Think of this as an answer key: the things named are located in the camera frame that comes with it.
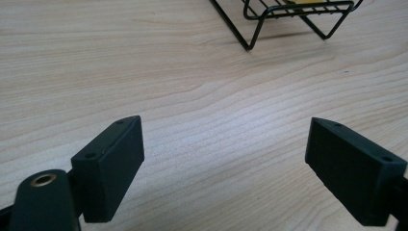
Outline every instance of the yellow object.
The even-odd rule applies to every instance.
[[[290,0],[290,1],[296,4],[324,2],[324,0]]]

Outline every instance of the light wood surface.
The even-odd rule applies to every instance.
[[[145,162],[84,230],[394,230],[362,227],[304,153],[317,116],[408,159],[408,2],[366,0],[326,41],[269,20],[245,52],[209,0],[0,1],[0,208],[132,115]]]

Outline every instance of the wooden table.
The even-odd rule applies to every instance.
[[[236,2],[219,0],[249,38]],[[304,154],[317,116],[408,159],[406,0],[364,1],[326,41],[269,20],[250,52],[209,0],[2,0],[0,81],[0,208],[140,115],[145,162],[115,218],[84,230],[395,228],[362,227]]]

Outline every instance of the black wire frame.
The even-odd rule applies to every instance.
[[[264,22],[268,18],[279,18],[279,17],[294,17],[294,16],[299,16],[312,30],[318,34],[318,36],[321,39],[329,39],[333,36],[333,34],[336,32],[336,30],[339,28],[339,26],[343,23],[345,18],[348,16],[350,12],[353,12],[356,10],[360,4],[363,2],[363,0],[359,0],[356,5],[354,5],[354,1],[335,1],[335,2],[330,2],[330,0],[327,0],[327,2],[323,3],[309,3],[309,4],[291,4],[290,2],[284,0],[286,3],[289,4],[282,4],[279,2],[279,0],[275,0],[278,5],[275,6],[267,6],[263,0],[261,3],[266,7],[264,12],[261,15],[256,14],[255,11],[253,11],[250,6],[249,2],[250,0],[243,0],[244,2],[244,7],[243,7],[243,16],[248,19],[248,20],[258,20],[257,27],[255,29],[255,32],[252,36],[251,41],[248,43],[245,38],[242,36],[240,31],[237,29],[237,27],[234,25],[234,23],[231,21],[231,19],[228,17],[226,12],[223,10],[223,8],[219,5],[217,0],[210,0],[216,10],[218,11],[219,15],[224,19],[225,23],[228,25],[228,27],[231,29],[232,33],[235,35],[235,37],[238,39],[240,44],[243,46],[245,50],[252,50],[255,46],[256,40],[258,39],[258,36],[261,32],[262,26],[264,25]],[[308,18],[308,15],[310,14],[323,14],[323,13],[341,13],[342,16],[340,19],[336,22],[334,27],[330,30],[330,32],[326,35],[324,32],[319,29],[318,26],[315,25],[315,23],[312,22]]]

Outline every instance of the metal wire rack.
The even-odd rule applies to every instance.
[[[354,4],[354,1],[331,1],[331,0],[324,0],[323,2],[319,3],[304,3],[304,4],[296,4],[290,0],[273,0],[270,3],[267,0],[242,0],[243,2],[243,16],[247,20],[258,20],[258,25],[255,29],[254,35],[251,41],[248,43],[246,42],[245,38],[243,38],[240,31],[219,5],[217,0],[210,0],[221,17],[224,19],[225,23],[234,33],[235,37],[237,37],[238,41],[241,43],[245,50],[252,50],[255,46],[255,42],[261,32],[262,26],[266,19],[275,18],[278,19],[280,17],[294,17],[299,16],[319,37],[322,39],[329,39],[333,36],[339,26],[342,24],[344,19],[348,16],[350,12],[356,10],[363,0],[358,0],[357,4]],[[261,7],[261,10],[255,8],[253,5],[258,4]],[[333,14],[333,13],[340,13],[342,16],[336,22],[334,27],[329,31],[328,34],[319,29],[312,20],[309,19],[308,15],[311,14]]]

